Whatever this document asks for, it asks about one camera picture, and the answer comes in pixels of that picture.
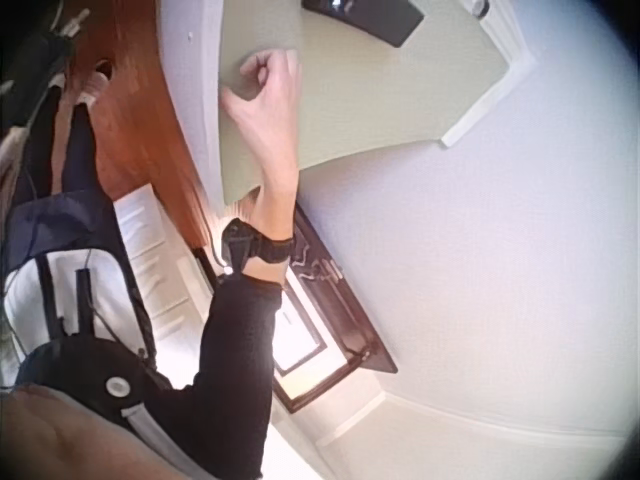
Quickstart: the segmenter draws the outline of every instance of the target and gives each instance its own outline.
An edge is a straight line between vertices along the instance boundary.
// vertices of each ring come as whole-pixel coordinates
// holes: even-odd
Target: leg
[[[81,103],[74,107],[71,118],[67,159],[62,170],[62,191],[101,188],[96,168],[96,137],[89,108]]]
[[[51,151],[55,134],[55,118],[61,96],[62,88],[59,86],[49,88],[31,126],[12,199],[14,207],[51,195],[53,182]]]
[[[96,136],[91,126],[89,108],[107,88],[113,67],[110,62],[98,62],[73,109],[67,159],[62,170],[62,191],[102,190],[96,168]]]

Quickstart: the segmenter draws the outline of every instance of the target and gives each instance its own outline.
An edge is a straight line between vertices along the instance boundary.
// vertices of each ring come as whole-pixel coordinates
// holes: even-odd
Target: wall trim
[[[332,442],[335,442],[342,435],[351,430],[354,426],[356,426],[361,420],[363,420],[367,415],[373,412],[376,408],[382,405],[382,402],[386,400],[386,394],[384,392],[380,392],[376,395],[372,400],[369,401],[364,407],[354,413],[348,420],[338,425],[332,432],[327,435],[321,437],[316,442],[316,447],[322,448],[326,447]]]
[[[591,448],[615,452],[622,448],[626,440],[624,436],[603,435],[597,433],[589,434],[585,432],[542,432],[499,425],[485,420],[478,420],[464,415],[447,412],[435,407],[418,404],[387,392],[381,392],[348,420],[341,423],[332,432],[320,438],[316,442],[316,447],[319,449],[325,448],[329,444],[335,442],[385,402],[398,407],[407,408],[420,415],[437,417],[440,421],[457,424],[458,426],[480,431],[484,434],[535,446]]]
[[[222,38],[223,0],[201,1],[202,23],[200,32],[200,84],[202,86],[202,114],[204,128],[204,148],[206,149],[198,169],[204,196],[209,201],[213,213],[222,216],[226,208],[224,185],[220,164],[220,130],[218,128],[218,72],[220,70],[220,44]]]
[[[465,415],[447,412],[439,408],[418,404],[385,392],[385,401],[397,406],[411,409],[416,413],[438,417],[450,423],[464,425],[473,430],[482,430],[484,433],[492,433],[496,436],[507,438],[520,443],[528,443],[547,447],[583,447],[615,450],[621,448],[626,438],[624,436],[604,435],[587,432],[552,432],[526,429],[522,427],[506,426],[487,420],[475,419]]]

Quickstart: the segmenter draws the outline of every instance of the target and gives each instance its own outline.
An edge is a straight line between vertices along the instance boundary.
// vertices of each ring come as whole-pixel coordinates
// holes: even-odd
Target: shoe
[[[82,92],[80,92],[78,96],[76,105],[85,103],[88,108],[91,108],[100,95],[102,95],[102,92],[109,86],[113,74],[113,64],[109,60],[100,60],[82,87]]]
[[[51,80],[49,80],[49,88],[58,87],[60,90],[64,90],[64,86],[67,83],[67,77],[64,72],[56,73]]]

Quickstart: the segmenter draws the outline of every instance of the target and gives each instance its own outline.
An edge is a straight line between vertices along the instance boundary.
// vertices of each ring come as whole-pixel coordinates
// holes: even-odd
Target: black phone
[[[396,48],[424,18],[409,0],[302,0],[302,6],[364,30]]]

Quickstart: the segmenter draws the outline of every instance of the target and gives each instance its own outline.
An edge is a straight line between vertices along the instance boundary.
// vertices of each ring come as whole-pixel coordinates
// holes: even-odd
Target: strap
[[[95,336],[93,324],[93,297],[91,292],[91,271],[88,268],[76,270],[76,302],[78,306],[78,333]]]
[[[250,258],[251,240],[231,238],[227,241],[228,258],[234,272],[242,272]]]
[[[251,245],[251,256],[260,257],[267,263],[281,263],[291,256],[295,247],[295,237],[288,240],[271,240],[257,232]]]
[[[66,337],[62,328],[62,319],[58,318],[56,309],[56,296],[53,289],[53,279],[51,278],[51,269],[49,268],[49,260],[46,254],[37,255],[35,257],[36,266],[38,268],[38,279],[40,280],[40,289],[42,290],[42,303],[44,308],[44,318],[47,322],[47,331],[49,338],[55,340]]]

